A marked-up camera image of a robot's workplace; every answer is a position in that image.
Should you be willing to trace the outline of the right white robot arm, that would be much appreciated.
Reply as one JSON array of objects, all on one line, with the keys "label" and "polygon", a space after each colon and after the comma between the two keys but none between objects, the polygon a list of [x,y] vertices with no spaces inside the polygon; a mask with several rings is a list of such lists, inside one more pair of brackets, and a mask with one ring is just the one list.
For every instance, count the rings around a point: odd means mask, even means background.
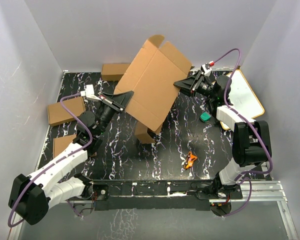
[{"label": "right white robot arm", "polygon": [[202,70],[174,86],[193,97],[199,93],[207,98],[208,112],[216,120],[226,124],[233,132],[232,159],[204,188],[206,194],[223,199],[243,181],[248,173],[256,174],[255,166],[270,162],[272,156],[269,125],[266,121],[254,121],[241,115],[230,103],[231,78],[220,75],[212,80]]}]

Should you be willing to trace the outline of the large cardboard box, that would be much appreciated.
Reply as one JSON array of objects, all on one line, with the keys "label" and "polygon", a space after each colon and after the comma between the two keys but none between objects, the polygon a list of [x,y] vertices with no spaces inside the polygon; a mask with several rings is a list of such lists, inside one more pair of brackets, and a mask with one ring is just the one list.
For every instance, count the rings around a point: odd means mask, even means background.
[{"label": "large cardboard box", "polygon": [[192,63],[163,35],[149,37],[115,87],[114,93],[132,91],[125,108],[137,120],[134,134],[143,144],[154,139],[148,131],[159,134],[179,89],[176,81],[185,79]]}]

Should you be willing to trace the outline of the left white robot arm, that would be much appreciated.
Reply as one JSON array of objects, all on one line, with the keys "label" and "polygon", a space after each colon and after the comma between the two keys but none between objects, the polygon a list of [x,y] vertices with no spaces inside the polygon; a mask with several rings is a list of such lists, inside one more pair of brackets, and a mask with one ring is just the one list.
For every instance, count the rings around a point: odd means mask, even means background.
[{"label": "left white robot arm", "polygon": [[68,147],[38,170],[29,175],[19,174],[14,179],[8,200],[10,213],[19,215],[29,225],[35,225],[49,209],[63,201],[73,197],[89,199],[94,189],[90,179],[81,174],[67,181],[62,181],[62,178],[98,151],[108,124],[114,115],[125,111],[133,95],[132,90],[98,96],[88,90],[76,94],[76,97],[98,102],[97,113],[87,110],[80,116],[72,113],[77,121],[76,137]]}]

